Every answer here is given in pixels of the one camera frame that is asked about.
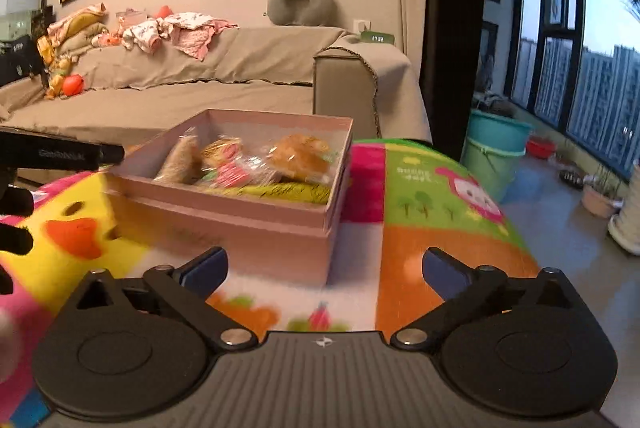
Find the potted plant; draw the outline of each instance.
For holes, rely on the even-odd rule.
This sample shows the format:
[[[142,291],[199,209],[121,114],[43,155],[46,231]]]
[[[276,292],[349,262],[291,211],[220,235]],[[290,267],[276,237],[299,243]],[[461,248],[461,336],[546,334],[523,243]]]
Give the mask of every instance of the potted plant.
[[[593,180],[584,185],[582,205],[596,217],[609,219],[616,211],[620,181],[611,176],[609,170],[601,167]]]

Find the open cardboard box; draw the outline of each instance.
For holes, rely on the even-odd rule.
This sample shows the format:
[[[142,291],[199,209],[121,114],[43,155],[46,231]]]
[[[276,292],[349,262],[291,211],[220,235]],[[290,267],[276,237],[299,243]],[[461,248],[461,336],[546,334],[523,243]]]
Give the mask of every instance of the open cardboard box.
[[[349,118],[208,110],[158,135],[106,172],[107,195],[121,233],[194,257],[213,245],[235,271],[308,285],[324,285],[349,183]],[[324,139],[338,152],[326,205],[251,196],[210,195],[188,185],[155,183],[178,138],[194,129],[200,148],[220,135],[242,138],[248,150],[289,134]]]

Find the bucket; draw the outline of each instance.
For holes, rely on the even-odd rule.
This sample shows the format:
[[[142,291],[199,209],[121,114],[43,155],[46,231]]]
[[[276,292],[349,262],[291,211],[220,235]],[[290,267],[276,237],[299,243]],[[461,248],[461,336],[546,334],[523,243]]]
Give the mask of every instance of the bucket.
[[[516,177],[518,163],[524,153],[524,146],[521,151],[509,152],[487,147],[468,137],[462,164],[478,179],[492,199],[500,202]]]
[[[473,110],[466,137],[485,147],[521,152],[525,149],[532,129],[533,126],[524,121]]]

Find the wall outlet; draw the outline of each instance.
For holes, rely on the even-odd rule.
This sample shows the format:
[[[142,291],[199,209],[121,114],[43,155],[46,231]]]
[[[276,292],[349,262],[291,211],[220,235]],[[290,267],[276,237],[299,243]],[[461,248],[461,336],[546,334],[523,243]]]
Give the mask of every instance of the wall outlet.
[[[371,30],[370,20],[354,20],[353,21],[353,33],[360,34],[363,31]]]

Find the pink cartoon character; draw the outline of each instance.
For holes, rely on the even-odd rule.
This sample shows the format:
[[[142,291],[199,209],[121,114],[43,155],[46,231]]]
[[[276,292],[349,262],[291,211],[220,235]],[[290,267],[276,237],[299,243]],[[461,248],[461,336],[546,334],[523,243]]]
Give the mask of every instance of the pink cartoon character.
[[[437,168],[436,174],[447,177],[451,191],[465,201],[473,211],[492,223],[503,224],[504,215],[500,208],[482,189],[478,181],[472,177],[467,179],[460,177],[448,168]]]

